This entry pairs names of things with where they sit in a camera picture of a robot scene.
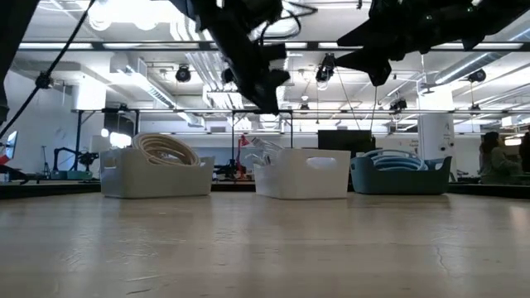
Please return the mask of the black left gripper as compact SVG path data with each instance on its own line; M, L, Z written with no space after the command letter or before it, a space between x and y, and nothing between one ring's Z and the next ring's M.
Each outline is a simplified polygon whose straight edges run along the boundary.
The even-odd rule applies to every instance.
M285 70L271 70L269 65L284 58L286 48L263 46L249 35L264 22L278 21L282 9L282 0L224 0L222 7L217 0L194 0L196 24L209 32L228 65L222 80L243 83L246 97L264 112L269 111L270 102L271 113L279 112L277 88L290 75Z

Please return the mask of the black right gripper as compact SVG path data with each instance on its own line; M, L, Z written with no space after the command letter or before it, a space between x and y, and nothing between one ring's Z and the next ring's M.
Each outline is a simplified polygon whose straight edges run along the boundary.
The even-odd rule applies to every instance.
M493 0L373 0L370 18L337 40L338 46L363 46L335 59L335 65L369 76L372 86L386 83L390 60L414 51L460 41L475 48L489 34Z

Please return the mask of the red background stand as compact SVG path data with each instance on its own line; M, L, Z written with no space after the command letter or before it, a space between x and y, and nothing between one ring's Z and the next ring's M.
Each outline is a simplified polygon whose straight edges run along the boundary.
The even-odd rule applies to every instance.
M243 179L246 175L246 169L241 163L241 152L242 152L242 148L247 146L248 144L249 144L248 139L244 135L241 135L240 138L238 139L238 150L237 150L237 156L236 156L236 168L237 168L237 172L239 173L239 179Z

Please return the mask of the black monitor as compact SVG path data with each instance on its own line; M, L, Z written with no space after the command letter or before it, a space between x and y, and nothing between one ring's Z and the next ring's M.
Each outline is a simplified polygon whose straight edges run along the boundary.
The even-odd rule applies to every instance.
M349 151L351 158L376 149L369 130L319 130L317 136L319 149Z

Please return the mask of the white plastic bin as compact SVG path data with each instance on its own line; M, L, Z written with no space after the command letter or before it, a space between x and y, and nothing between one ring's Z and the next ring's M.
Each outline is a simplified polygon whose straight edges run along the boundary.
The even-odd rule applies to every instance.
M254 166L256 193L276 199L343 199L350 152L286 148L270 164Z

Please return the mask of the white square pillar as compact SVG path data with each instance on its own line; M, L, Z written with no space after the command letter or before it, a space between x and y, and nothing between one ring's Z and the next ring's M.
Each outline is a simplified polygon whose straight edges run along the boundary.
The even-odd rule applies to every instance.
M450 156L450 173L455 174L455 109L452 91L436 87L420 93L417 107L419 154L424 160L443 159Z

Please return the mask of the teal plastic bin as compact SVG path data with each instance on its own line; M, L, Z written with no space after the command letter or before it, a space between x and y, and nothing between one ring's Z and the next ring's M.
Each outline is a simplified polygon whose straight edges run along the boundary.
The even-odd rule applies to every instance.
M354 191L363 195L441 195L448 190L452 157L426 160L426 171L380 171L368 157L350 163Z

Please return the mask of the grey plastic bin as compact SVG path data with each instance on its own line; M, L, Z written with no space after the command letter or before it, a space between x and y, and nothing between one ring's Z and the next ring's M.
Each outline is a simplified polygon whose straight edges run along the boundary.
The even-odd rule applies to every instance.
M202 157L197 166L155 165L137 149L100 154L101 193L121 199L174 198L209 195L214 158Z

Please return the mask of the person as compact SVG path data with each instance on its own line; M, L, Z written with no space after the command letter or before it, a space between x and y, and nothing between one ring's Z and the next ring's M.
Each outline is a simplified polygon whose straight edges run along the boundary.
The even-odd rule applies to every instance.
M516 161L509 160L502 147L497 132L484 134L479 146L480 181L483 185L513 185L523 168Z
M530 132L526 132L523 136L518 151L523 171L530 173Z

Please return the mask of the teal background bin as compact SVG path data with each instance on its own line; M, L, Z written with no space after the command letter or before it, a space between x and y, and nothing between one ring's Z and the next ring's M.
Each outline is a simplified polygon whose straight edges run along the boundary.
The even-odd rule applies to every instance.
M94 175L91 171L52 171L52 180L92 180Z

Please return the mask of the lit monitor screen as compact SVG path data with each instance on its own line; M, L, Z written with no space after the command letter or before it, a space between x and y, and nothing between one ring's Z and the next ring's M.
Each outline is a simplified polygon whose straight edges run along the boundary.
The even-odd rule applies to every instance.
M0 154L0 166L13 159L17 146L18 131L12 132L5 143L2 144L3 153Z

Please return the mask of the silver ventilation duct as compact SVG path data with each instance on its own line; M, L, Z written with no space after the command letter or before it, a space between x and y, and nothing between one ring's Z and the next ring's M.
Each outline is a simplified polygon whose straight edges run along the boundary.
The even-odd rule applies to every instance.
M508 33L508 41L530 42L530 21L511 30ZM452 81L469 75L486 65L508 55L507 51L476 52L468 55L463 60L444 69L434 77L434 84L449 84Z

